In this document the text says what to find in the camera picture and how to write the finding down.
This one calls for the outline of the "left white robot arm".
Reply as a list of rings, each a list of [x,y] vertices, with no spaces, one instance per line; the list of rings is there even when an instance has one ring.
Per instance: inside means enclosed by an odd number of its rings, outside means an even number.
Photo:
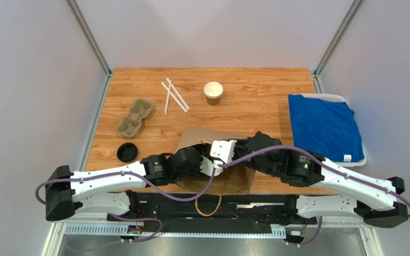
[[[218,175],[221,163],[211,160],[200,148],[187,147],[176,153],[150,155],[140,161],[110,169],[81,172],[68,165],[56,168],[35,195],[45,206],[47,221],[60,221],[85,213],[110,213],[134,219],[140,211],[129,195],[118,195],[122,189],[162,186],[190,174]]]

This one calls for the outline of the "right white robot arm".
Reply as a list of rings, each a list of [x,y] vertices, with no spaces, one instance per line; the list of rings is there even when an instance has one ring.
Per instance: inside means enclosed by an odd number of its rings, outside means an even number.
[[[401,198],[404,181],[399,177],[371,178],[320,154],[283,145],[279,139],[262,132],[236,140],[232,159],[292,187],[324,188],[336,193],[334,196],[287,196],[282,213],[287,222],[349,217],[374,227],[394,228],[410,218],[409,205]]]

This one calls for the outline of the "brown paper bag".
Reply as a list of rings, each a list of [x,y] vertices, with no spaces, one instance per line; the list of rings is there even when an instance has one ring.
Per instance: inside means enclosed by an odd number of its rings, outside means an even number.
[[[238,133],[207,130],[197,127],[187,127],[177,145],[178,149],[190,146],[209,146],[214,140],[246,139],[247,136]],[[215,196],[247,195],[253,184],[255,171],[243,165],[234,166],[216,175],[206,194]],[[176,185],[182,190],[200,193],[209,182],[209,177],[203,174],[187,175],[179,179]]]

